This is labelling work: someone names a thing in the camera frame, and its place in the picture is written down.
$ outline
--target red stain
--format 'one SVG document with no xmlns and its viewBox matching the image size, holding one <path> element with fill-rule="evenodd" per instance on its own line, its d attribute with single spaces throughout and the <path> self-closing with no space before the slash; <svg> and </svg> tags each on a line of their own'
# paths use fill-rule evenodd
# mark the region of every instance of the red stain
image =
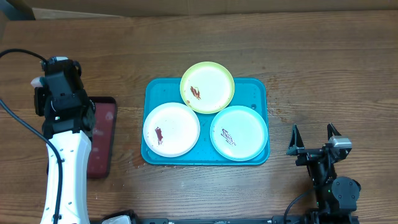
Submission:
<svg viewBox="0 0 398 224">
<path fill-rule="evenodd" d="M 193 86 L 191 86 L 191 92 L 194 97 L 196 97 L 198 100 L 200 100 L 200 92 L 197 87 L 194 88 Z"/>
<path fill-rule="evenodd" d="M 234 139 L 232 139 L 231 135 L 227 132 L 227 130 L 223 129 L 221 136 L 225 138 L 225 141 L 228 142 L 232 146 L 236 146 Z"/>
<path fill-rule="evenodd" d="M 162 136 L 162 130 L 160 130 L 160 128 L 159 127 L 157 127 L 156 129 L 155 129 L 155 132 L 156 132 L 156 135 L 157 135 L 157 143 L 158 144 L 162 144 L 163 143 L 163 136 Z"/>
</svg>

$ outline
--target plate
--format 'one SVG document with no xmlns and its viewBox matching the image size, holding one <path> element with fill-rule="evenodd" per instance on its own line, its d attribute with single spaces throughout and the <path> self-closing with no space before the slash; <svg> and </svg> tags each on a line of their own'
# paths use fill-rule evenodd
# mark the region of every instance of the plate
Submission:
<svg viewBox="0 0 398 224">
<path fill-rule="evenodd" d="M 224 66 L 214 62 L 192 65 L 180 83 L 184 103 L 203 114 L 216 113 L 227 107 L 234 92 L 232 75 Z"/>
<path fill-rule="evenodd" d="M 181 156 L 198 141 L 199 119 L 186 105 L 164 103 L 148 114 L 142 134 L 148 147 L 156 154 Z"/>
<path fill-rule="evenodd" d="M 268 129 L 263 118 L 245 106 L 230 106 L 219 112 L 210 126 L 215 149 L 232 161 L 248 161 L 264 149 Z"/>
</svg>

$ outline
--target light green plate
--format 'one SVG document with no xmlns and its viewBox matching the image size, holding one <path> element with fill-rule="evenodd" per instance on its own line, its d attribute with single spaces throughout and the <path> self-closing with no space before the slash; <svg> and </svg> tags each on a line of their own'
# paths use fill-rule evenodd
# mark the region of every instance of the light green plate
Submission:
<svg viewBox="0 0 398 224">
<path fill-rule="evenodd" d="M 235 92 L 230 72 L 214 62 L 192 65 L 182 76 L 180 93 L 187 106 L 198 113 L 211 114 L 226 108 Z"/>
</svg>

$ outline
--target wooden tabletop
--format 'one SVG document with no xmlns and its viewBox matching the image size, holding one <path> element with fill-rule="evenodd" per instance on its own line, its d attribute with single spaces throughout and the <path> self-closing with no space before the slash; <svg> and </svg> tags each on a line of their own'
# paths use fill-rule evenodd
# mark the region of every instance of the wooden tabletop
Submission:
<svg viewBox="0 0 398 224">
<path fill-rule="evenodd" d="M 337 174 L 362 185 L 361 223 L 398 222 L 398 11 L 139 17 L 8 22 L 2 49 L 65 55 L 83 67 L 90 96 L 118 102 L 111 172 L 89 180 L 90 218 L 125 209 L 140 217 L 255 218 L 282 215 L 311 181 L 286 156 L 292 125 L 306 147 L 327 142 L 326 125 L 353 150 Z M 181 77 L 202 61 L 267 88 L 271 156 L 256 167 L 173 167 L 140 155 L 144 92 L 157 77 Z M 0 96 L 33 127 L 30 81 L 36 58 L 0 60 Z M 0 222 L 39 223 L 47 185 L 47 150 L 0 110 Z M 316 207 L 303 199 L 291 213 Z"/>
</svg>

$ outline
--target blue tray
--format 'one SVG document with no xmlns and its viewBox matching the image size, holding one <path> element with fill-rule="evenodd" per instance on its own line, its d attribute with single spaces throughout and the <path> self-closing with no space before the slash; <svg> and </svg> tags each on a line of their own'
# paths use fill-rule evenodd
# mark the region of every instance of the blue tray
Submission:
<svg viewBox="0 0 398 224">
<path fill-rule="evenodd" d="M 184 103 L 180 95 L 181 78 L 157 78 L 152 80 L 145 93 L 144 121 L 148 114 L 157 106 L 164 103 Z M 247 106 L 257 111 L 267 124 L 267 98 L 266 88 L 262 82 L 255 78 L 234 78 L 235 94 L 229 106 Z M 210 140 L 210 124 L 214 114 L 200 114 L 200 135 L 198 142 L 186 154 L 178 157 L 168 158 L 159 156 L 149 149 L 144 137 L 141 140 L 141 155 L 153 165 L 208 165 L 208 166 L 254 166 L 265 163 L 269 157 L 269 134 L 267 145 L 264 150 L 255 158 L 249 161 L 236 162 L 221 156 L 213 147 Z"/>
</svg>

